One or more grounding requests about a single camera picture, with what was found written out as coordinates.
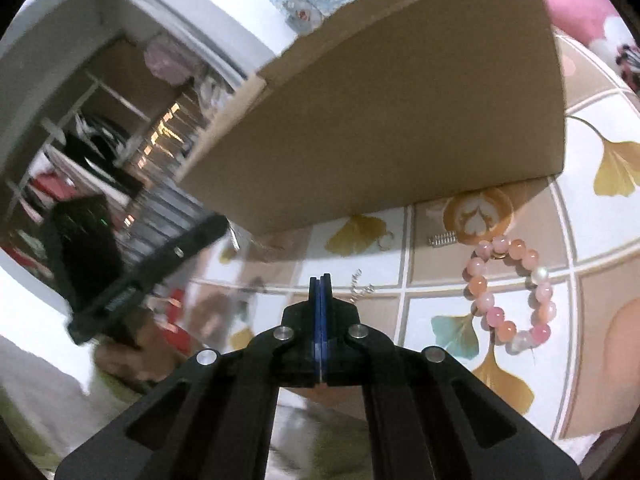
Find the necklace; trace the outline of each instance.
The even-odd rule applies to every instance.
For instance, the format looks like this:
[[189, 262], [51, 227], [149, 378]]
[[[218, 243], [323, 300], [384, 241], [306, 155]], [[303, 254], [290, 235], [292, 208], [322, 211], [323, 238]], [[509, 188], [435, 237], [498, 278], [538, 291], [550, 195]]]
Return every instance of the necklace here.
[[[466, 272], [470, 276], [467, 288], [475, 298], [476, 311], [485, 316], [486, 323], [494, 329], [495, 336], [503, 343], [511, 343], [516, 352], [548, 341], [551, 336], [548, 324], [556, 317], [556, 304], [551, 301], [554, 290], [549, 282], [549, 271], [539, 264], [538, 252], [527, 248], [519, 238], [509, 240], [505, 236], [497, 236], [491, 242], [482, 240], [474, 252], [476, 256], [466, 263]], [[494, 295], [487, 291], [487, 280], [484, 276], [486, 262], [491, 258], [502, 259], [507, 255], [529, 272], [532, 283], [536, 285], [536, 323], [529, 330], [519, 332], [513, 321], [504, 319], [504, 310], [495, 306]]]

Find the brown cardboard box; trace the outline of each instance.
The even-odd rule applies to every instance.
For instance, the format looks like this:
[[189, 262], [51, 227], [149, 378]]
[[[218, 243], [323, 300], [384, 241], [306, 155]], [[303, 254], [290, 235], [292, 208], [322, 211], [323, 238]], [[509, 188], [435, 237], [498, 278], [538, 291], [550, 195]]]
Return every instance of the brown cardboard box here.
[[558, 173], [542, 0], [358, 0], [238, 91], [182, 186], [253, 234]]

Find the metal screw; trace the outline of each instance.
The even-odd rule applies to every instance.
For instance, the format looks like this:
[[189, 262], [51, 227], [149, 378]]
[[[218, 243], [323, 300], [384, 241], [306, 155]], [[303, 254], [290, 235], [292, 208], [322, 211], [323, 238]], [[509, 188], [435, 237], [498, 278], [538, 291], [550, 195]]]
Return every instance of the metal screw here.
[[349, 335], [354, 339], [362, 339], [369, 335], [369, 329], [364, 325], [351, 325], [349, 327]]
[[288, 326], [276, 327], [273, 331], [273, 336], [279, 341], [287, 341], [293, 337], [293, 329]]
[[207, 366], [215, 363], [217, 358], [218, 354], [216, 354], [215, 351], [207, 349], [199, 352], [199, 354], [196, 356], [196, 361], [203, 366]]
[[432, 363], [441, 363], [444, 361], [446, 354], [444, 350], [439, 346], [429, 346], [424, 349], [424, 356], [427, 358], [427, 361]]

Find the patterned tablecloth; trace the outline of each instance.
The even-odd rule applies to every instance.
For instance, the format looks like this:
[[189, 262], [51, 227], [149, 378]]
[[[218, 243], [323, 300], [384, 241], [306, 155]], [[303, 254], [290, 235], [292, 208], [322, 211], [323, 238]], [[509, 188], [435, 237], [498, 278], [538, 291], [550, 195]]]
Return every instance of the patterned tablecloth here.
[[[576, 41], [559, 34], [558, 49], [562, 174], [263, 237], [237, 253], [220, 240], [200, 257], [185, 327], [221, 351], [242, 348], [305, 299], [310, 276], [330, 273], [348, 299], [361, 273], [358, 287], [374, 287], [356, 303], [364, 323], [407, 348], [446, 347], [552, 439], [584, 437], [588, 449], [591, 435], [628, 422], [640, 403], [640, 103]], [[447, 230], [459, 243], [428, 245]], [[473, 245], [498, 234], [522, 238], [551, 269], [558, 316], [534, 351], [492, 346], [469, 315], [462, 270]], [[487, 277], [506, 317], [528, 328], [532, 293], [518, 268], [491, 261]]]

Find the bead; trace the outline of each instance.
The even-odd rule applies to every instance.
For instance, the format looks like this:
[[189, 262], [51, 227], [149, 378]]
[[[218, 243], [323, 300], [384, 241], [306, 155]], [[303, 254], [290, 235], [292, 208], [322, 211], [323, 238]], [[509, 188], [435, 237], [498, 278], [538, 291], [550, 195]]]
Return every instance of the bead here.
[[553, 296], [553, 294], [554, 288], [549, 282], [540, 283], [536, 287], [536, 299], [540, 304], [545, 304], [551, 301], [551, 297]]
[[498, 328], [504, 323], [504, 310], [499, 306], [492, 306], [486, 313], [487, 325]]
[[503, 343], [508, 343], [513, 340], [516, 335], [516, 324], [513, 321], [505, 321], [498, 328], [495, 329], [495, 335]]
[[478, 245], [476, 245], [476, 256], [482, 258], [484, 261], [487, 261], [491, 257], [493, 251], [494, 247], [491, 245], [491, 242], [487, 240], [480, 240]]
[[516, 238], [511, 241], [511, 245], [509, 246], [509, 256], [512, 260], [521, 260], [526, 252], [527, 246], [525, 245], [524, 240]]
[[538, 254], [538, 251], [528, 249], [522, 257], [522, 266], [527, 270], [533, 270], [538, 266], [539, 259], [540, 255]]
[[491, 292], [483, 292], [476, 299], [476, 307], [480, 314], [486, 314], [495, 305], [495, 298]]
[[528, 330], [520, 330], [511, 340], [511, 349], [514, 352], [522, 352], [533, 348], [533, 338]]
[[496, 236], [491, 240], [491, 243], [494, 246], [496, 254], [505, 254], [509, 251], [509, 244], [511, 241], [506, 236]]
[[474, 276], [469, 280], [469, 284], [467, 285], [469, 288], [469, 292], [477, 298], [486, 291], [486, 278], [484, 276]]
[[466, 263], [466, 272], [470, 276], [481, 276], [484, 274], [484, 261], [482, 258], [471, 258]]
[[531, 271], [531, 281], [535, 285], [540, 285], [540, 283], [548, 282], [548, 280], [549, 270], [546, 267], [539, 265]]
[[556, 317], [556, 304], [553, 301], [540, 305], [538, 308], [538, 320], [540, 323], [549, 323]]
[[529, 332], [531, 332], [531, 338], [536, 345], [542, 345], [551, 336], [551, 329], [548, 324], [536, 325]]

